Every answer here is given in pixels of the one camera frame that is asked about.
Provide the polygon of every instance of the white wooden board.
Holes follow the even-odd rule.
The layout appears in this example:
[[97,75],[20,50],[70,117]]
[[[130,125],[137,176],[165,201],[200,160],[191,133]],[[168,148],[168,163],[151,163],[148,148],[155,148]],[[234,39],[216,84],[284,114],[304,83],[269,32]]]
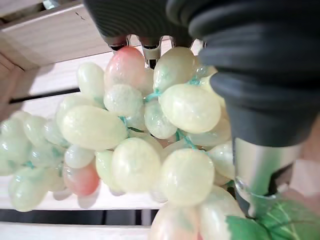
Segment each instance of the white wooden board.
[[148,232],[131,226],[0,223],[2,240],[147,240]]

